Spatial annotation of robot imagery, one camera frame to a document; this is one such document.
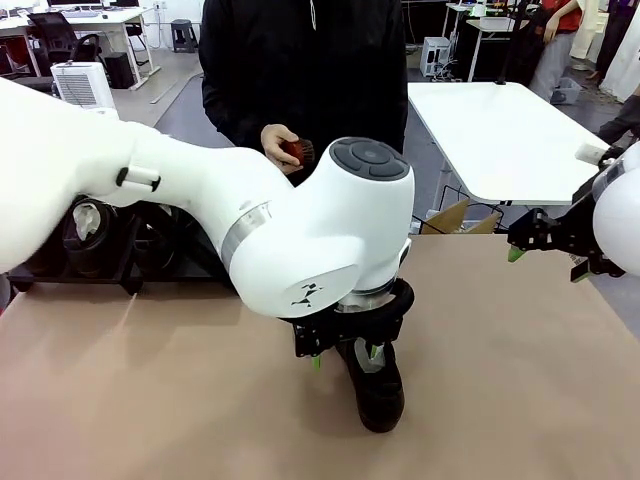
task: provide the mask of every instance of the person in red shirt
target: person in red shirt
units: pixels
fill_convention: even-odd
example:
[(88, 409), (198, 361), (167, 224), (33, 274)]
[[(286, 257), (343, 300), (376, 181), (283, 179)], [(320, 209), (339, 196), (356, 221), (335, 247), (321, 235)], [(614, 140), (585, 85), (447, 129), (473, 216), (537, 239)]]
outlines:
[(542, 8), (549, 15), (544, 32), (546, 47), (529, 89), (549, 102), (569, 66), (573, 39), (582, 21), (582, 6), (579, 0), (542, 0)]

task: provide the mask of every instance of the hand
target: hand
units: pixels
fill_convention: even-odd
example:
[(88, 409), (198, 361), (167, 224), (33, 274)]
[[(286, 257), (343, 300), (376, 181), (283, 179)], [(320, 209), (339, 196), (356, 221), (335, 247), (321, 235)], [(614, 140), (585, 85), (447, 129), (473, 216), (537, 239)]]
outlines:
[(285, 175), (302, 168), (296, 157), (285, 153), (280, 147), (283, 142), (298, 141), (298, 136), (284, 125), (267, 125), (260, 134), (260, 141), (267, 158)]
[(547, 26), (544, 30), (544, 44), (548, 45), (551, 43), (551, 40), (556, 36), (556, 32), (558, 31), (558, 25), (560, 24), (560, 19), (553, 15), (549, 21), (547, 22)]

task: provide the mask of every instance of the keyboard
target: keyboard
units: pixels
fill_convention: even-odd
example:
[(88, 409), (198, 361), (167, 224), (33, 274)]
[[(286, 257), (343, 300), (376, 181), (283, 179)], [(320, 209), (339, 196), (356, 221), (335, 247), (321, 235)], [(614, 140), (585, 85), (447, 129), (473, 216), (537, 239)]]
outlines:
[(68, 12), (62, 12), (67, 18), (93, 18), (100, 15), (100, 12), (92, 12), (89, 10), (70, 10)]

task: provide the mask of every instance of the black jacket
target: black jacket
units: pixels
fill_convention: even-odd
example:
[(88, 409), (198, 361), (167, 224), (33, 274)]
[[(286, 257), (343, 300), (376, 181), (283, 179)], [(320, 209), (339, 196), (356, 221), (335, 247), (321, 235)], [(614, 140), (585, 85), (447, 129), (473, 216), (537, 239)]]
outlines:
[(204, 108), (235, 145), (282, 123), (321, 154), (363, 136), (402, 152), (407, 76), (400, 0), (206, 0)]

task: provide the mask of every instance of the red shirt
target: red shirt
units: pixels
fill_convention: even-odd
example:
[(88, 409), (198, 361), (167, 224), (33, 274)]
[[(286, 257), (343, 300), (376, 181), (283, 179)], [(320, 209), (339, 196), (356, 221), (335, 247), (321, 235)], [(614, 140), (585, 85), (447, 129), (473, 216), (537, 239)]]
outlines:
[[(542, 8), (545, 10), (551, 10), (557, 12), (564, 7), (570, 0), (542, 0)], [(560, 19), (558, 25), (558, 33), (575, 32), (580, 28), (580, 21), (582, 20), (582, 10), (580, 7), (576, 8), (573, 12), (567, 13)]]

